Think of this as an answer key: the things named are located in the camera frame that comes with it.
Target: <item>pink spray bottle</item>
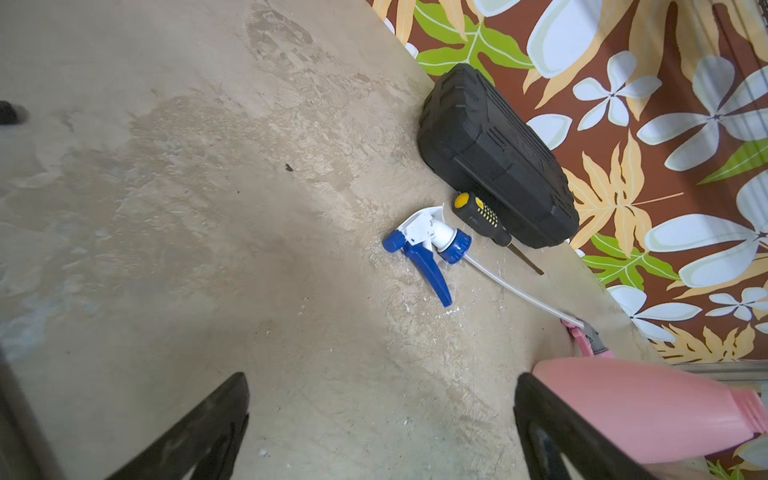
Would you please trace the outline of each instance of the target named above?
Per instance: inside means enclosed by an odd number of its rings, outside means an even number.
[[[670,367],[592,356],[545,360],[533,374],[641,464],[708,455],[768,432],[756,392]]]

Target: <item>floral wallpaper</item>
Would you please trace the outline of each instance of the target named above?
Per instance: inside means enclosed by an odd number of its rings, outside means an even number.
[[[768,359],[754,0],[369,3],[428,74],[477,68],[554,151],[580,216],[570,245],[669,363]],[[766,444],[710,467],[768,468]]]

